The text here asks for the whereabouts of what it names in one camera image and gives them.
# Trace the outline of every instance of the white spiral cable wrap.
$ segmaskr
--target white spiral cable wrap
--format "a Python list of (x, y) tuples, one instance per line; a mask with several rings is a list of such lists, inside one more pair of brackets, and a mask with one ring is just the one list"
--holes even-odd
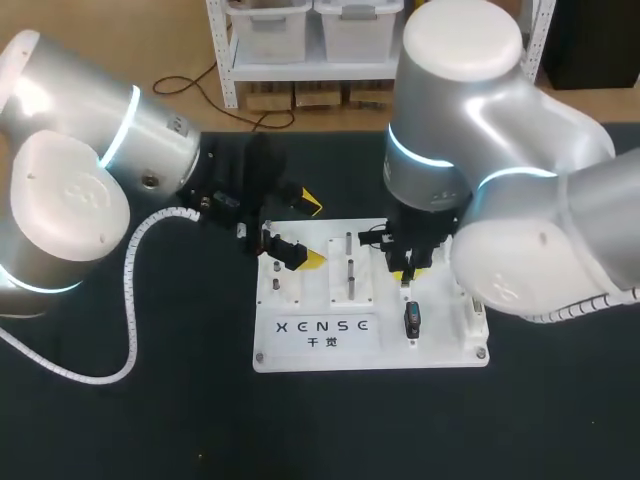
[(622, 294), (622, 298), (620, 298), (619, 295), (600, 295), (599, 297), (593, 297), (545, 315), (524, 316), (522, 318), (533, 323), (556, 323), (619, 305), (640, 303), (640, 292), (638, 288), (626, 290), (622, 292)]
[(140, 224), (140, 226), (133, 233), (133, 236), (129, 241), (129, 246), (127, 247), (127, 254), (124, 261), (124, 302), (127, 315), (127, 332), (129, 335), (129, 356), (127, 357), (126, 363), (119, 372), (108, 375), (106, 377), (89, 377), (87, 375), (81, 375), (79, 373), (75, 373), (62, 368), (59, 365), (50, 362), (41, 355), (38, 355), (36, 352), (31, 350), (24, 343), (20, 342), (17, 338), (15, 338), (13, 335), (9, 334), (2, 328), (0, 328), (0, 338), (6, 340), (9, 345), (25, 354), (34, 362), (40, 364), (48, 370), (51, 370), (53, 373), (68, 378), (69, 380), (80, 383), (87, 383), (89, 385), (107, 385), (109, 383), (115, 383), (122, 380), (129, 374), (129, 372), (131, 372), (133, 366), (136, 363), (136, 357), (138, 356), (138, 333), (136, 328), (136, 310), (133, 295), (133, 267), (135, 264), (138, 246), (140, 244), (140, 240), (142, 240), (142, 237), (153, 225), (161, 220), (164, 220), (165, 218), (170, 217), (181, 217), (197, 222), (200, 219), (200, 213), (196, 212), (195, 210), (182, 207), (172, 207), (160, 210)]

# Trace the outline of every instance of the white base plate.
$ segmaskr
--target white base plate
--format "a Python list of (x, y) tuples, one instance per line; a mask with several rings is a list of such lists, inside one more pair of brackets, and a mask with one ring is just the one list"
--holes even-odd
[[(257, 372), (482, 367), (489, 362), (485, 310), (451, 274), (450, 241), (434, 252), (433, 266), (402, 289), (384, 254), (361, 247), (358, 232), (385, 219), (275, 222), (273, 233), (299, 241), (328, 261), (317, 270), (275, 271), (259, 259), (253, 367)], [(346, 233), (352, 232), (347, 256)], [(348, 259), (356, 288), (349, 300)], [(277, 279), (280, 288), (273, 289)], [(405, 304), (418, 302), (420, 338), (404, 328)]]

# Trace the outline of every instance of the power cord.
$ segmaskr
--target power cord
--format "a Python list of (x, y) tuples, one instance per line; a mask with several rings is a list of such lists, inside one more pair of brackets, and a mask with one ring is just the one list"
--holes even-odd
[[(179, 95), (183, 92), (186, 92), (187, 90), (189, 90), (192, 87), (196, 87), (200, 93), (202, 94), (202, 96), (204, 97), (204, 99), (207, 101), (207, 103), (209, 105), (211, 105), (213, 108), (215, 108), (218, 112), (234, 118), (240, 122), (243, 123), (248, 123), (249, 125), (253, 125), (253, 128), (251, 129), (252, 132), (255, 132), (256, 130), (258, 130), (258, 128), (264, 128), (267, 130), (283, 130), (285, 128), (289, 128), (291, 125), (294, 124), (294, 122), (296, 121), (296, 117), (293, 114), (292, 110), (285, 110), (282, 112), (265, 112), (259, 119), (258, 121), (254, 121), (251, 120), (249, 118), (244, 118), (244, 117), (240, 117), (238, 115), (234, 115), (233, 113), (229, 113), (226, 110), (224, 110), (223, 108), (221, 108), (220, 106), (216, 105), (213, 100), (211, 100), (211, 98), (209, 98), (209, 96), (207, 95), (207, 93), (204, 91), (204, 88), (202, 88), (202, 85), (200, 85), (200, 80), (202, 80), (204, 77), (206, 77), (207, 75), (209, 75), (211, 72), (213, 72), (216, 67), (218, 66), (218, 62), (215, 62), (213, 65), (211, 65), (209, 68), (207, 68), (202, 74), (200, 74), (197, 78), (192, 79), (189, 77), (185, 77), (183, 75), (170, 75), (168, 77), (162, 77), (159, 80), (156, 80), (155, 83), (153, 84), (153, 93), (155, 93), (156, 95), (164, 95), (164, 96), (171, 96), (171, 95)], [(170, 80), (182, 80), (184, 82), (188, 82), (184, 87), (182, 88), (178, 88), (177, 90), (160, 90), (159, 86), (167, 81)], [(285, 123), (284, 125), (269, 125), (266, 123), (262, 123), (266, 118), (268, 118), (270, 115), (280, 115), (283, 113), (287, 113), (290, 116), (290, 119), (287, 123)]]

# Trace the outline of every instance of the black connector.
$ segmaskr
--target black connector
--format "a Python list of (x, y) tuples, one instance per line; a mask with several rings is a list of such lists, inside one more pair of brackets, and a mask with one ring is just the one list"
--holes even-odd
[(420, 306), (418, 302), (407, 302), (404, 310), (404, 328), (409, 340), (417, 340), (420, 338), (420, 325), (422, 318), (420, 317)]

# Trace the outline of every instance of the black mat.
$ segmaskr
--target black mat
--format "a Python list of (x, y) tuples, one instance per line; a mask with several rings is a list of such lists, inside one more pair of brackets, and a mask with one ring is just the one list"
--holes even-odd
[[(620, 152), (640, 146), (640, 125), (610, 131)], [(324, 218), (382, 215), (382, 134), (277, 140)], [(69, 369), (118, 370), (123, 253), (46, 318), (1, 325)], [(168, 220), (136, 271), (140, 355), (121, 383), (75, 384), (0, 344), (1, 479), (638, 475), (638, 308), (556, 326), (491, 312), (485, 369), (258, 375), (256, 261), (230, 238)]]

